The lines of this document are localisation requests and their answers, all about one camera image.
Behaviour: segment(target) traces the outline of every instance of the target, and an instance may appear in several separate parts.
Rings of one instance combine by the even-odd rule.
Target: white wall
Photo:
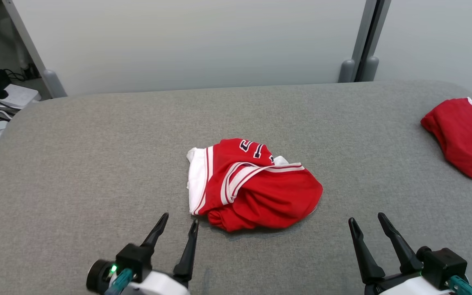
[[[435,79],[472,92],[472,0],[393,0],[375,80]]]
[[[14,0],[68,95],[337,82],[365,0]]]

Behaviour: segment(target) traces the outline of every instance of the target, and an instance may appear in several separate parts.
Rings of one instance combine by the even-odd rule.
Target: teal connector
[[[124,269],[120,275],[112,282],[112,285],[105,291],[105,295],[120,295],[132,281],[133,273],[131,269]]]
[[[449,288],[458,295],[472,295],[471,285],[459,276],[452,276],[449,279]]]

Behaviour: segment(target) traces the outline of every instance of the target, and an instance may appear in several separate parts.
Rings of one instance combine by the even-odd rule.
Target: white power strip
[[[8,97],[5,99],[0,99],[0,101],[10,107],[22,109],[29,103],[34,103],[41,100],[41,95],[39,95],[39,92],[34,89],[10,84],[5,88],[5,90],[8,92]],[[6,128],[6,125],[6,121],[0,121],[0,137],[3,129]]]

